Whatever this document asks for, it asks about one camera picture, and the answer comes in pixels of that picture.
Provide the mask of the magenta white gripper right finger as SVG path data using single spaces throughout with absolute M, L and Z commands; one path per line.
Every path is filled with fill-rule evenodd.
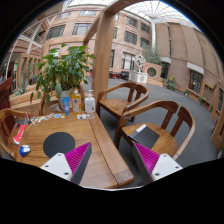
M 133 146 L 133 154 L 144 185 L 182 169 L 168 154 L 159 155 L 138 143 Z

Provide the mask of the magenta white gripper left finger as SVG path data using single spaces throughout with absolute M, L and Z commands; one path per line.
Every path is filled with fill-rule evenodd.
M 55 154 L 41 169 L 79 185 L 91 153 L 92 144 L 86 143 L 66 154 Z

